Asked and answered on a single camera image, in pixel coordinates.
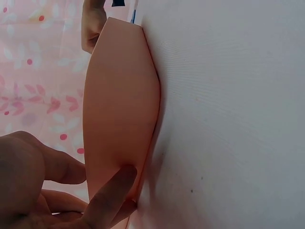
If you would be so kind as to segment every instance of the floral pattern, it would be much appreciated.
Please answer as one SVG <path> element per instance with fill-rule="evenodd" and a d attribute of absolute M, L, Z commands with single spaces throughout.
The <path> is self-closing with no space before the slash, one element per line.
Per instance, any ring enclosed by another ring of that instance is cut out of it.
<path fill-rule="evenodd" d="M 105 10 L 129 20 L 125 9 Z M 83 0 L 0 0 L 0 135 L 24 130 L 84 162 L 82 98 L 90 55 L 81 50 Z M 86 184 L 45 188 L 88 200 Z"/>

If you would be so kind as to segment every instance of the pink leaf print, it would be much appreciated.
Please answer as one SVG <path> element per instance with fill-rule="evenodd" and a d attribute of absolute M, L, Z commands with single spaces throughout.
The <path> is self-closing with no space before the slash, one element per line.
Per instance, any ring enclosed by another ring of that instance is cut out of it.
<path fill-rule="evenodd" d="M 79 108 L 78 103 L 75 103 L 72 106 L 70 106 L 69 110 L 72 112 L 72 111 L 77 110 L 78 108 Z"/>
<path fill-rule="evenodd" d="M 66 100 L 70 103 L 77 103 L 76 98 L 72 97 L 72 96 L 66 96 Z"/>
<path fill-rule="evenodd" d="M 0 86 L 4 87 L 5 81 L 2 75 L 0 75 Z"/>
<path fill-rule="evenodd" d="M 9 103 L 4 103 L 2 104 L 2 106 L 0 107 L 0 111 L 4 111 L 6 108 L 8 108 Z"/>
<path fill-rule="evenodd" d="M 80 96 L 80 98 L 83 98 L 84 90 L 83 89 L 77 89 L 77 94 Z"/>
<path fill-rule="evenodd" d="M 16 107 L 16 108 L 22 108 L 23 107 L 23 103 L 19 102 L 19 101 L 13 102 L 11 105 L 13 107 Z"/>
<path fill-rule="evenodd" d="M 41 86 L 40 84 L 36 85 L 38 93 L 42 96 L 46 95 L 46 90 L 43 88 L 43 86 Z"/>
<path fill-rule="evenodd" d="M 47 110 L 47 114 L 56 111 L 61 106 L 61 102 L 58 99 L 55 99 L 54 97 L 51 98 L 51 106 Z"/>
<path fill-rule="evenodd" d="M 20 115 L 23 111 L 24 111 L 24 107 L 20 107 L 13 113 L 13 116 Z"/>
<path fill-rule="evenodd" d="M 36 89 L 35 89 L 33 86 L 26 84 L 26 85 L 24 85 L 24 87 L 25 87 L 31 94 L 36 94 Z"/>
<path fill-rule="evenodd" d="M 41 99 L 42 98 L 39 95 L 37 95 L 37 96 L 30 98 L 29 101 L 35 103 L 35 102 L 39 102 Z"/>

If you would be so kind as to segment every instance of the pink flower pattern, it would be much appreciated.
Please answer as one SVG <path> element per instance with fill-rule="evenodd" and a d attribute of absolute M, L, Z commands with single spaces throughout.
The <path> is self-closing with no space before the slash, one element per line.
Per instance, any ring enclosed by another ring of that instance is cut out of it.
<path fill-rule="evenodd" d="M 116 15 L 111 2 L 108 14 L 129 20 L 129 8 Z M 28 131 L 84 162 L 82 98 L 90 55 L 80 46 L 82 3 L 0 0 L 0 135 Z M 44 187 L 88 200 L 86 184 Z"/>

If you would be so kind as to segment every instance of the hand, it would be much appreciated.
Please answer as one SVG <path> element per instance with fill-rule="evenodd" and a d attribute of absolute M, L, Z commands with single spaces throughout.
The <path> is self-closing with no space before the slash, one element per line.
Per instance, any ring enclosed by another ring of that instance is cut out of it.
<path fill-rule="evenodd" d="M 92 54 L 106 23 L 104 0 L 85 0 L 81 18 L 81 47 Z"/>
<path fill-rule="evenodd" d="M 26 132 L 0 137 L 0 228 L 109 229 L 136 209 L 125 200 L 136 174 L 134 167 L 123 167 L 87 205 L 70 194 L 41 189 L 44 180 L 84 182 L 84 164 Z"/>

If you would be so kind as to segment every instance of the white surface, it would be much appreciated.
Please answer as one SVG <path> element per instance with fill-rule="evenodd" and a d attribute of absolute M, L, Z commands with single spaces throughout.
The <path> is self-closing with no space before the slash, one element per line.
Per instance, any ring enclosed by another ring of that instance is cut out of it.
<path fill-rule="evenodd" d="M 133 229 L 305 228 L 305 2 L 140 0 L 164 118 Z"/>

